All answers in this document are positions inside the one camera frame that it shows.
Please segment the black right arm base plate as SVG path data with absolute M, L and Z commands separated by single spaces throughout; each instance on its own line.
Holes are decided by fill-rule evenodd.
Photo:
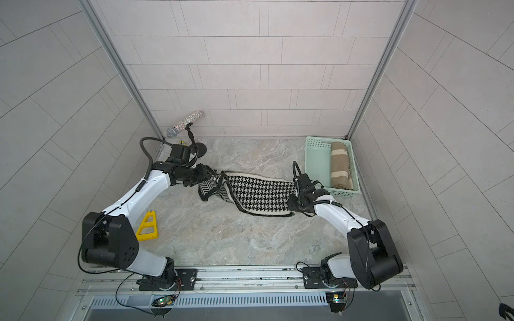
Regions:
M 354 289 L 358 287 L 355 278 L 336 278 L 328 268 L 305 266 L 298 269 L 303 275 L 306 289 Z

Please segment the aluminium mounting rail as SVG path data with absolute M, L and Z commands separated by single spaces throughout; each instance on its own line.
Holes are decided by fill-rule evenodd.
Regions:
M 307 292 L 307 277 L 295 266 L 196 266 L 194 276 L 182 275 L 182 294 Z M 173 294 L 169 291 L 140 290 L 137 280 L 128 272 L 87 275 L 72 290 L 77 295 Z

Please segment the black white houndstooth scarf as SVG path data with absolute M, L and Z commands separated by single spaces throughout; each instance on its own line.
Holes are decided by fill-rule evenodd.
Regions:
M 295 192 L 294 183 L 253 174 L 220 172 L 198 184 L 202 201 L 217 196 L 237 210 L 258 217 L 292 217 L 288 199 Z

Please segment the left green circuit board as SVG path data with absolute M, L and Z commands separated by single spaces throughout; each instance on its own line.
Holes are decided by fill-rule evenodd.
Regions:
M 151 306 L 155 308 L 164 308 L 166 306 L 170 306 L 175 302 L 175 296 L 163 296 L 160 298 L 156 298 Z

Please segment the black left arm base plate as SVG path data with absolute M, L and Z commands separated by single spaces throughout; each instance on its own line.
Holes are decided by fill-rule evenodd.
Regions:
M 190 291 L 195 287 L 198 269 L 179 268 L 165 270 L 159 277 L 143 276 L 137 281 L 139 291 Z

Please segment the green circuit board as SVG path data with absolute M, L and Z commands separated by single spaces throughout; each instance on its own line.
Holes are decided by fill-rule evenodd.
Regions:
M 166 306 L 170 306 L 175 302 L 175 296 L 163 296 L 160 298 L 156 298 L 151 306 L 155 308 L 164 308 Z
M 348 295 L 345 292 L 326 292 L 325 297 L 332 313 L 340 313 L 346 309 Z

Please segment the brown beige plaid scarf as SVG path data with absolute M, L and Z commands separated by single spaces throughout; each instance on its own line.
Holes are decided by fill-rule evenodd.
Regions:
M 349 152 L 342 142 L 331 143 L 331 187 L 353 190 Z

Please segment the yellow plastic triangle stand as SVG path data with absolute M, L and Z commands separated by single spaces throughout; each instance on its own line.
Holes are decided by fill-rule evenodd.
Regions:
M 155 211 L 148 211 L 145 214 L 136 232 L 136 237 L 139 242 L 149 241 L 159 237 Z

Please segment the black round microphone stand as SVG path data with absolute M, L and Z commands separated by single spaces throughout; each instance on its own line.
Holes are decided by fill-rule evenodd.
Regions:
M 207 147 L 205 144 L 198 143 L 195 141 L 194 134 L 191 131 L 192 125 L 193 123 L 188 123 L 185 129 L 187 131 L 189 139 L 191 140 L 191 148 L 196 152 L 198 158 L 202 158 L 207 152 Z

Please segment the right green circuit board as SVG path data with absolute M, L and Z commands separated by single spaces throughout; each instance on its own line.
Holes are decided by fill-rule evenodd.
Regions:
M 348 295 L 345 292 L 326 292 L 325 297 L 332 313 L 340 313 L 346 309 Z

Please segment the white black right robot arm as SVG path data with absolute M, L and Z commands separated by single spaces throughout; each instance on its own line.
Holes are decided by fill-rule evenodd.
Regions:
M 323 218 L 347 240 L 347 255 L 333 254 L 321 261 L 321 279 L 326 286 L 334 288 L 352 278 L 365 289 L 374 290 L 404 271 L 400 254 L 383 221 L 369 221 L 348 210 L 320 182 L 301 172 L 297 162 L 293 162 L 292 169 L 294 192 L 288 198 L 289 209 Z

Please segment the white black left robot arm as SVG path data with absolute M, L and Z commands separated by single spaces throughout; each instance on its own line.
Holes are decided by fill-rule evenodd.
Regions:
M 203 143 L 172 144 L 165 161 L 150 158 L 144 177 L 129 192 L 100 213 L 90 212 L 83 219 L 77 261 L 140 274 L 148 284 L 171 288 L 177 280 L 174 261 L 142 249 L 134 228 L 163 191 L 178 183 L 194 186 L 207 178 L 207 167 L 196 163 L 206 151 Z

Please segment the glittery silver microphone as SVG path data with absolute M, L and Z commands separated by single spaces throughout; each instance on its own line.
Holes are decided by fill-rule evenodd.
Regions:
M 198 121 L 203 117 L 202 111 L 195 111 L 189 116 L 187 116 L 182 121 L 178 122 L 177 124 L 173 125 L 171 128 L 168 128 L 165 133 L 166 137 L 170 139 L 174 139 L 180 132 L 182 131 L 188 131 L 193 123 Z

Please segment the mint green plastic basket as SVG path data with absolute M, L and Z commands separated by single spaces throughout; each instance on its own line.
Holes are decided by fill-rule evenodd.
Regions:
M 334 189 L 331 186 L 331 143 L 343 143 L 349 153 L 349 173 L 353 190 Z M 314 181 L 319 181 L 331 195 L 338 197 L 354 197 L 361 193 L 356 160 L 350 140 L 330 139 L 317 136 L 305 138 L 305 171 Z

